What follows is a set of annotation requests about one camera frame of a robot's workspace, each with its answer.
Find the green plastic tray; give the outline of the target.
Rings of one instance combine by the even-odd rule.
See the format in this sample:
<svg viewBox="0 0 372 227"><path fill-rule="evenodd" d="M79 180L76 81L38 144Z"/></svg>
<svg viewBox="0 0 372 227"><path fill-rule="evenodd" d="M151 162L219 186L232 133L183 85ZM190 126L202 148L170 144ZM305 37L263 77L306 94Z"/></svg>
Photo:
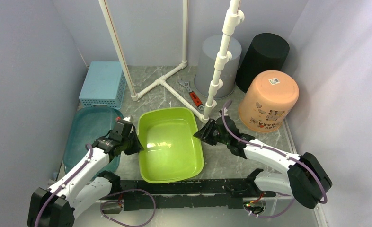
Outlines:
<svg viewBox="0 0 372 227"><path fill-rule="evenodd" d="M148 183L171 183L199 175L204 168L201 141L194 113L186 107L169 107L142 114L138 138L140 174Z"/></svg>

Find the clear teal plastic tub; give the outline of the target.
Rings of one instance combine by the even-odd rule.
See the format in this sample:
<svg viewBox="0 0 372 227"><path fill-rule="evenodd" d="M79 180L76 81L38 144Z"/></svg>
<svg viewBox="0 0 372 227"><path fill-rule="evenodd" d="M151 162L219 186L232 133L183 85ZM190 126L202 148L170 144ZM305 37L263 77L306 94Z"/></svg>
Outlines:
<svg viewBox="0 0 372 227"><path fill-rule="evenodd" d="M113 129L117 117L123 118L122 113L106 106L84 107L76 112L63 155L65 173L86 155L87 143L92 144Z"/></svg>

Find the orange plastic bucket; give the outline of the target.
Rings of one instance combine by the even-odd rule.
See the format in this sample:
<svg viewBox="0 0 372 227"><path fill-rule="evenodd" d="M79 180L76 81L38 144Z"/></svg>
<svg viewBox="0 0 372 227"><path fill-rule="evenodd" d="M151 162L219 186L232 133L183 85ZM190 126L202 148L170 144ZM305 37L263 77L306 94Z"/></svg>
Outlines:
<svg viewBox="0 0 372 227"><path fill-rule="evenodd" d="M259 133L277 130L296 104L299 87L288 74L278 70L259 73L239 104L239 118Z"/></svg>

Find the blue plastic basket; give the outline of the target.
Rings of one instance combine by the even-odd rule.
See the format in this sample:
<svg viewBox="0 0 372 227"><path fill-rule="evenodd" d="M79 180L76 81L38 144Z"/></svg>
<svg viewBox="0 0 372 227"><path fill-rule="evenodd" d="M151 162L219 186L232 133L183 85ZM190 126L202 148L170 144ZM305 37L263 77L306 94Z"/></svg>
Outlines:
<svg viewBox="0 0 372 227"><path fill-rule="evenodd" d="M93 61L89 65L79 101L83 107L120 109L127 83L118 61Z"/></svg>

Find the black plastic bucket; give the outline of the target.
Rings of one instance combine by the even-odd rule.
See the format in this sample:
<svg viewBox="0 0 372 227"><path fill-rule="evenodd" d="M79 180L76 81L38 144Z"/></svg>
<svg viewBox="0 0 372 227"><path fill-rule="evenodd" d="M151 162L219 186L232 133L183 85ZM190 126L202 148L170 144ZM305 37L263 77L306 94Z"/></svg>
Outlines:
<svg viewBox="0 0 372 227"><path fill-rule="evenodd" d="M236 85L246 93L253 79L266 70L282 69L289 54L288 42L279 35L261 33L256 35L236 74Z"/></svg>

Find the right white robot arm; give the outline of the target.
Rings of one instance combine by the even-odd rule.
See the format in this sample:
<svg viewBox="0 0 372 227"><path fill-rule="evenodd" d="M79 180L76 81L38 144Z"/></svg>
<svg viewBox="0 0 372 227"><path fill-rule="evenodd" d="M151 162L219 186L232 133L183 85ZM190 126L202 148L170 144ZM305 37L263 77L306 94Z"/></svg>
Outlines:
<svg viewBox="0 0 372 227"><path fill-rule="evenodd" d="M327 192L332 181L309 152L299 155L265 144L252 135L241 133L229 116L209 119L194 137L211 146L223 144L233 155L258 161L275 170L271 173L257 168L245 178L246 190L251 196L277 192L292 196L309 209L328 201Z"/></svg>

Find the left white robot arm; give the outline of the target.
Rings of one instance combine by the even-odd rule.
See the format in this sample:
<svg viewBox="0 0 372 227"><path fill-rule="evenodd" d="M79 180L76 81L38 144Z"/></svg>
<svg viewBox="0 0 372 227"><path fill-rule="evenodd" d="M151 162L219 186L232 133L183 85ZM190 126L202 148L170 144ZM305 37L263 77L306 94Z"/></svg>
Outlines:
<svg viewBox="0 0 372 227"><path fill-rule="evenodd" d="M27 218L29 227L71 227L97 200L118 197L121 179L104 168L121 153L132 155L144 149L130 116L117 117L113 129L85 148L86 155L61 180L33 192Z"/></svg>

